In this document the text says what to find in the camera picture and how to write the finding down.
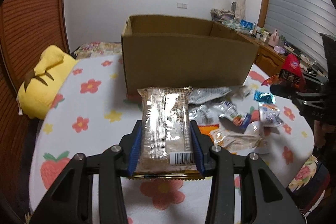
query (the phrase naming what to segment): snack package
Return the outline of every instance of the snack package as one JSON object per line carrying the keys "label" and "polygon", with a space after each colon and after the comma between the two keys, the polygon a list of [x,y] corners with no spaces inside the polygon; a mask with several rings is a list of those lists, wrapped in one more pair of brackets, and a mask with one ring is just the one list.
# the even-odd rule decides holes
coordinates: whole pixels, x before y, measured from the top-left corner
{"label": "snack package", "polygon": [[281,127],[284,122],[279,118],[280,109],[276,105],[259,103],[260,122],[264,127]]}
{"label": "snack package", "polygon": [[280,73],[266,79],[261,85],[281,84],[292,86],[300,92],[306,91],[306,82],[300,68],[300,62],[294,54],[289,54]]}
{"label": "snack package", "polygon": [[244,134],[236,133],[225,128],[219,128],[210,132],[214,144],[220,145],[232,153],[246,154],[255,152],[267,154],[267,141],[263,138],[263,126],[259,121],[252,122],[246,128]]}
{"label": "snack package", "polygon": [[194,89],[191,93],[189,104],[202,105],[213,99],[225,96],[231,91],[228,87],[221,88],[199,88]]}
{"label": "snack package", "polygon": [[227,118],[240,129],[246,129],[251,120],[251,114],[238,112],[237,107],[230,101],[223,101],[212,106],[220,118]]}
{"label": "snack package", "polygon": [[188,100],[192,88],[147,88],[142,97],[142,148],[137,172],[196,170]]}
{"label": "snack package", "polygon": [[219,116],[211,109],[210,103],[189,105],[189,119],[197,122],[202,134],[209,135],[210,131],[219,128]]}
{"label": "snack package", "polygon": [[275,96],[272,93],[261,92],[256,90],[254,93],[254,100],[257,102],[275,104]]}

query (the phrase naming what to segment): wooden wardrobe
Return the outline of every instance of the wooden wardrobe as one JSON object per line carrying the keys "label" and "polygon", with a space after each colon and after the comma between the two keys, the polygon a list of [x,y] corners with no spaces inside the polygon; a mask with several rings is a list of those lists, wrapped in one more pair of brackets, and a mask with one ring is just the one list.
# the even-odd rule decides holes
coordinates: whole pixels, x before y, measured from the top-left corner
{"label": "wooden wardrobe", "polygon": [[0,6],[0,190],[12,207],[29,125],[27,116],[18,115],[17,91],[52,44],[69,52],[63,0],[4,0]]}

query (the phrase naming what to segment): yellow flower pattern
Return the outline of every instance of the yellow flower pattern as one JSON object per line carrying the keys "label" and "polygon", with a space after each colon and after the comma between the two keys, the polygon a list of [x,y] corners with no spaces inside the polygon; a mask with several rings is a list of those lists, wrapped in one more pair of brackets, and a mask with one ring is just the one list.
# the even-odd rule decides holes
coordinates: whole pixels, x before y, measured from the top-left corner
{"label": "yellow flower pattern", "polygon": [[42,130],[48,135],[49,133],[53,131],[53,125],[50,123],[46,123]]}
{"label": "yellow flower pattern", "polygon": [[105,114],[104,118],[110,120],[110,122],[116,122],[121,120],[122,112],[116,112],[115,110],[111,110],[109,114]]}
{"label": "yellow flower pattern", "polygon": [[257,90],[259,88],[259,86],[256,85],[256,84],[251,84],[250,88],[253,89],[253,90]]}
{"label": "yellow flower pattern", "polygon": [[117,76],[118,76],[118,74],[114,73],[114,74],[110,75],[110,78],[115,79],[115,78],[117,78]]}

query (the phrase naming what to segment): red flower pattern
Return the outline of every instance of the red flower pattern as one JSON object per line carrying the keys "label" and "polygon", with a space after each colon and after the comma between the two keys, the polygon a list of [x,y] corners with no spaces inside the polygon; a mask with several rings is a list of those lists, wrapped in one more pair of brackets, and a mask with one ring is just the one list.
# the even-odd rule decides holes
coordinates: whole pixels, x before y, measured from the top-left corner
{"label": "red flower pattern", "polygon": [[285,129],[285,132],[287,133],[287,134],[289,134],[289,135],[291,135],[291,133],[292,133],[292,128],[288,125],[288,124],[284,124],[283,125],[283,128]]}
{"label": "red flower pattern", "polygon": [[260,120],[260,117],[259,117],[259,110],[254,110],[252,113],[251,113],[251,120],[250,120],[250,123],[251,122],[255,122],[255,121],[259,121]]}
{"label": "red flower pattern", "polygon": [[183,186],[182,180],[151,180],[142,182],[140,191],[152,198],[156,209],[165,210],[171,203],[184,201],[185,195],[178,191]]}
{"label": "red flower pattern", "polygon": [[256,81],[258,81],[260,83],[262,83],[262,82],[265,81],[265,78],[262,75],[260,75],[259,73],[257,73],[256,71],[254,71],[254,70],[251,70],[249,72],[249,77],[251,77],[252,80],[256,80]]}
{"label": "red flower pattern", "polygon": [[112,63],[113,63],[113,61],[106,60],[106,61],[104,61],[101,65],[102,65],[103,67],[106,67],[106,66],[110,66]]}
{"label": "red flower pattern", "polygon": [[100,84],[101,81],[95,81],[94,79],[90,79],[87,83],[81,84],[81,93],[96,93]]}
{"label": "red flower pattern", "polygon": [[83,69],[74,69],[73,71],[72,71],[72,74],[73,75],[79,75],[79,74],[81,74],[83,72]]}
{"label": "red flower pattern", "polygon": [[270,134],[271,134],[271,128],[270,127],[264,127],[265,137],[269,136]]}
{"label": "red flower pattern", "polygon": [[295,115],[293,114],[292,110],[291,110],[290,108],[288,108],[288,107],[285,107],[285,106],[284,106],[283,108],[284,108],[283,113],[284,113],[288,118],[290,118],[291,121],[294,121],[294,119],[295,119]]}
{"label": "red flower pattern", "polygon": [[235,188],[240,189],[240,176],[235,178]]}
{"label": "red flower pattern", "polygon": [[297,173],[296,177],[294,178],[295,180],[303,180],[306,177],[308,177],[310,174],[310,168],[307,165],[304,165],[299,173]]}
{"label": "red flower pattern", "polygon": [[283,148],[282,156],[286,160],[286,165],[293,163],[293,152],[287,146]]}
{"label": "red flower pattern", "polygon": [[58,104],[60,102],[63,102],[63,101],[64,101],[63,95],[60,94],[60,93],[57,93],[56,96],[55,96],[55,98],[54,98],[54,100],[53,100],[53,102],[51,103],[50,108],[55,108],[56,109],[57,106],[58,106]]}
{"label": "red flower pattern", "polygon": [[89,123],[89,118],[83,119],[83,117],[77,117],[77,121],[72,125],[72,128],[77,132],[80,133],[82,130],[86,131]]}

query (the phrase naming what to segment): yellow pillow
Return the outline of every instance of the yellow pillow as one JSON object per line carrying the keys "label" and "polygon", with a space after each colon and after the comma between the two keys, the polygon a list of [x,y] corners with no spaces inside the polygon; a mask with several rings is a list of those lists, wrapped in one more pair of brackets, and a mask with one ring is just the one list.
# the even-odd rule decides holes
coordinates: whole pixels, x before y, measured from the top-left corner
{"label": "yellow pillow", "polygon": [[18,91],[18,102],[23,113],[31,119],[44,119],[58,90],[77,62],[55,45],[46,48]]}

